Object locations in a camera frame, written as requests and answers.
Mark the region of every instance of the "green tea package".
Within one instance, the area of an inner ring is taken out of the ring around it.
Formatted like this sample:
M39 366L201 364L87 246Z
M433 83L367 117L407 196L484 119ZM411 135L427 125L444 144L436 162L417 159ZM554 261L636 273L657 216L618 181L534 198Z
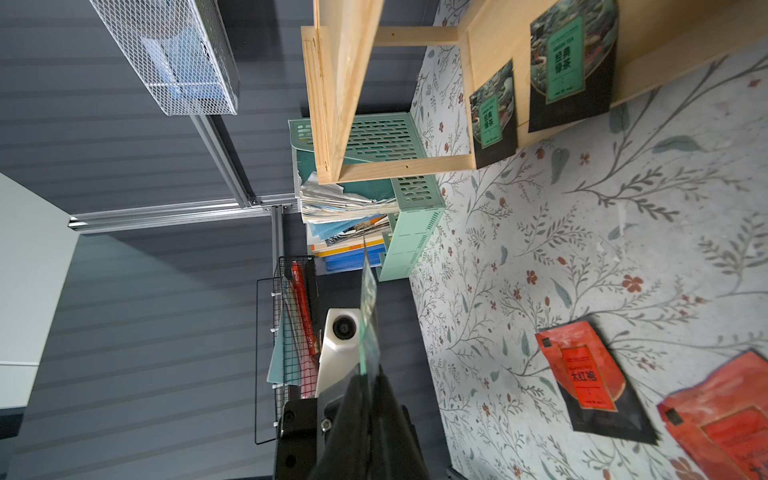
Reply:
M512 60L469 97L477 168L502 161L518 148Z
M610 110L618 24L615 0L560 0L531 23L529 132Z

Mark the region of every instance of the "green label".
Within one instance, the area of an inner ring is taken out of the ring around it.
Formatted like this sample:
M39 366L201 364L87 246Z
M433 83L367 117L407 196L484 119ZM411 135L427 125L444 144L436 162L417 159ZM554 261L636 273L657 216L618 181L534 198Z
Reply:
M502 125L498 121L498 99L493 94L480 104L480 145L486 148L502 139Z
M547 103L584 90L584 17L571 20L547 44Z

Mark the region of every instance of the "wooden shelf board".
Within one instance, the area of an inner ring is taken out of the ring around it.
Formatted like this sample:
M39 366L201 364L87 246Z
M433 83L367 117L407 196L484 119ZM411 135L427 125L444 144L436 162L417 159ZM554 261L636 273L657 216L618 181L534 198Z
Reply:
M302 28L302 40L319 182L375 180L476 167L471 138L469 155L343 165L373 45L459 45L468 120L469 96L512 58L520 147L573 125L528 133L530 24L556 1L473 0L454 28L379 27L383 0L315 0L316 25ZM767 0L617 2L619 37L613 105L768 34Z
M340 182L379 180L382 178L408 177L411 175L437 174L457 170L472 170L475 158L472 155L417 158L415 160L394 160L371 164L344 165Z

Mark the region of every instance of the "white wire basket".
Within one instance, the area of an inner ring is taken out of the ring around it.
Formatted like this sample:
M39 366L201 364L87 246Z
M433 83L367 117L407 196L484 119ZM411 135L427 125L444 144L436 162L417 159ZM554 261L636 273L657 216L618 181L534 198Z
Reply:
M91 0L166 115L237 114L240 77L217 0Z

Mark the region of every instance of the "red tea package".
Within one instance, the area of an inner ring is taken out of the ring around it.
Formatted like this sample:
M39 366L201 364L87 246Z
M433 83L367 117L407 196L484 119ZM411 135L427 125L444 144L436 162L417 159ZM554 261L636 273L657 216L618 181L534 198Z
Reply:
M588 322L537 333L577 432L656 443L634 390Z
M768 362L756 353L738 356L658 408L710 480L768 478Z

